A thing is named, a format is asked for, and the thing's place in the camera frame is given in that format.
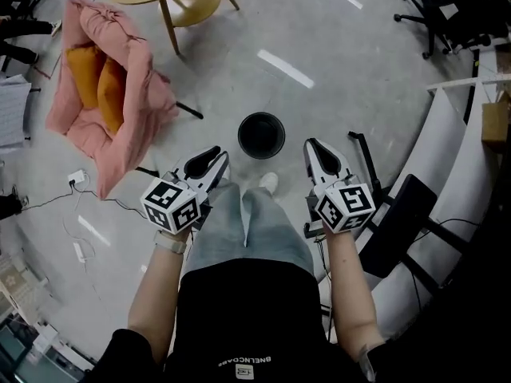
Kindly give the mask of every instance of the pink blanket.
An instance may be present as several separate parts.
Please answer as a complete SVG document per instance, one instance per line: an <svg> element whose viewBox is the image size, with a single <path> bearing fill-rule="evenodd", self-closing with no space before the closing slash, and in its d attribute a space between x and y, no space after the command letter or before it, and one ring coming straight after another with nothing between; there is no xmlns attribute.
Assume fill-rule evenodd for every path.
<svg viewBox="0 0 511 383"><path fill-rule="evenodd" d="M127 71L124 124L113 135L99 109L83 109L65 51L95 42ZM61 70L46 127L65 135L97 171L97 195L104 199L138 166L161 125L177 116L169 80L153 70L153 56L131 20L115 7L69 0L62 24Z"/></svg>

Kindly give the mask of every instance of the orange cushion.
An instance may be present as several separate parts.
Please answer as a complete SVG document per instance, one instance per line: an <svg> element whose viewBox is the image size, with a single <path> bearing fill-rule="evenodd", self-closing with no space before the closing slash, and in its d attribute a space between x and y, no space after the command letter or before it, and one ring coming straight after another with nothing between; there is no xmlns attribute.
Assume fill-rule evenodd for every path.
<svg viewBox="0 0 511 383"><path fill-rule="evenodd" d="M97 108L97 85L106 55L97 45L68 49L65 52L84 108Z"/></svg>
<svg viewBox="0 0 511 383"><path fill-rule="evenodd" d="M101 115L111 132L117 133L123 124L122 109L125 103L126 71L122 65L108 57L101 71L97 86L97 100Z"/></svg>

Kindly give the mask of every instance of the black bucket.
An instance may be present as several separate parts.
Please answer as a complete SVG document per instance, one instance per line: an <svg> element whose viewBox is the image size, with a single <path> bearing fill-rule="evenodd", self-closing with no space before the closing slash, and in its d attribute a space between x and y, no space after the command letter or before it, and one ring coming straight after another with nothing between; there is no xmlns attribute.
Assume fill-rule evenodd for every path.
<svg viewBox="0 0 511 383"><path fill-rule="evenodd" d="M282 122L266 112L248 115L238 129L238 141L247 155L269 159L280 152L286 140Z"/></svg>

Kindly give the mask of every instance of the white sneaker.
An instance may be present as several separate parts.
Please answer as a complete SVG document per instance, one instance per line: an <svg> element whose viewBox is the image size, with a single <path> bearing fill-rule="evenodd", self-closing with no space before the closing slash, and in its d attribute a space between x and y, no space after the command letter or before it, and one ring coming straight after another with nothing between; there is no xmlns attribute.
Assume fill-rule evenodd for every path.
<svg viewBox="0 0 511 383"><path fill-rule="evenodd" d="M231 166L227 165L222 175L222 179L231 180Z"/></svg>
<svg viewBox="0 0 511 383"><path fill-rule="evenodd" d="M259 181L259 187L265 188L270 192L271 195L275 193L275 190L277 190L277 186L279 185L279 177L274 172L269 172L263 177L261 177L261 180Z"/></svg>
<svg viewBox="0 0 511 383"><path fill-rule="evenodd" d="M51 36L55 37L55 34L61 29L62 27L62 20L59 20L58 22L51 22L51 26L53 27L51 29Z"/></svg>

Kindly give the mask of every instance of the gray floor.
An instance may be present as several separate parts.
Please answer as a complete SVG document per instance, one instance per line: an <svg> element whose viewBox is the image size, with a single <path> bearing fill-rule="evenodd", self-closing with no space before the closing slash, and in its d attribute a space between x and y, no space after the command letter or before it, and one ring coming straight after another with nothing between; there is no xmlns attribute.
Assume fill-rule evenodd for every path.
<svg viewBox="0 0 511 383"><path fill-rule="evenodd" d="M61 17L65 0L47 0L40 19ZM430 105L424 90L429 83L469 77L471 56L424 61L425 30L396 23L394 13L416 14L402 0L358 0L359 10L347 0L237 0L236 12L227 0L206 22L178 30L183 58L174 54L157 4L123 6L149 40L156 69L172 79L179 100L198 108L204 120L186 113L164 127L144 166L161 172L187 152L219 144L231 157L232 178L242 187L254 185L267 171L280 177L276 198L301 231L307 219L304 196L311 184L303 163L303 142L318 137L345 153L355 172L366 177L356 146L347 132L366 133L376 170L390 184L405 162ZM53 70L59 39L23 39L44 49L41 67ZM265 49L307 75L315 83L306 88L257 57ZM26 149L5 157L4 188L16 183L32 205L65 194L67 175L84 168L95 187L93 163L64 137L48 132L44 120L58 79L29 72L42 92L34 95ZM268 161L251 160L237 144L237 127L248 114L266 111L283 122L287 140L280 154ZM129 206L139 207L140 194L151 178L129 173L111 193ZM43 308L47 320L77 348L99 358L111 333L125 326L127 313L149 261L155 228L137 214L115 203L83 195L55 201L8 219L2 225L2 248L22 247L29 263L48 277L54 300ZM108 241L94 237L77 222L81 215ZM84 266L77 261L69 233L89 240L95 258ZM92 249L83 241L83 249ZM314 244L316 273L322 274Z"/></svg>

